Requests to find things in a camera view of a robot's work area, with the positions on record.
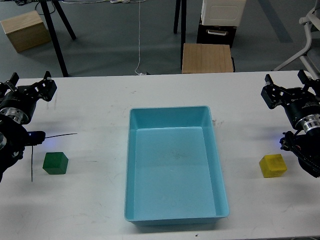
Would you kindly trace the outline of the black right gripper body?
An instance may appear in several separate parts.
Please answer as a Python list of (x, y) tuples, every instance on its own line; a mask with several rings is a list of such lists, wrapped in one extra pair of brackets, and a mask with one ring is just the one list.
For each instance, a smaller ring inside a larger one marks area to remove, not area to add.
[(269, 109), (282, 106), (291, 125), (303, 125), (309, 119), (315, 120), (320, 116), (316, 96), (304, 88), (284, 88), (267, 79), (261, 96)]

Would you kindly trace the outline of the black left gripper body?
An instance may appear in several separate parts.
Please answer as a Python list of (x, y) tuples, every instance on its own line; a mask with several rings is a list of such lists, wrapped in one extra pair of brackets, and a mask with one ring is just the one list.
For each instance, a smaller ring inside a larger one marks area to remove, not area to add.
[(37, 101), (42, 99), (50, 102), (57, 90), (54, 81), (39, 81), (32, 85), (21, 85), (17, 90), (8, 92), (0, 104), (0, 112), (9, 110), (23, 112), (26, 116), (32, 116), (36, 109)]

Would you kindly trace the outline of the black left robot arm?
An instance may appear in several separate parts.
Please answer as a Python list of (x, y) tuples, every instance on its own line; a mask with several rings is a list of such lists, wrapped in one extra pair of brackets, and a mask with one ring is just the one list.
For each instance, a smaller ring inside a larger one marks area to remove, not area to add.
[(19, 76), (15, 72), (0, 84), (0, 176), (23, 158), (26, 146), (42, 144), (44, 131), (28, 132), (24, 125), (31, 122), (37, 101), (52, 100), (57, 85), (46, 71), (41, 81), (16, 86)]

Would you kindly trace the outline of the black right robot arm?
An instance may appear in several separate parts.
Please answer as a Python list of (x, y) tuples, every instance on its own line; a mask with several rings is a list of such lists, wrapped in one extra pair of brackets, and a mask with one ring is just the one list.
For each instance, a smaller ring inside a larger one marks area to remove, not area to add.
[(284, 108), (295, 133), (287, 131), (280, 139), (281, 149), (297, 156), (298, 163), (311, 176), (320, 176), (320, 80), (297, 74), (303, 87), (284, 88), (265, 76), (261, 96), (269, 109)]

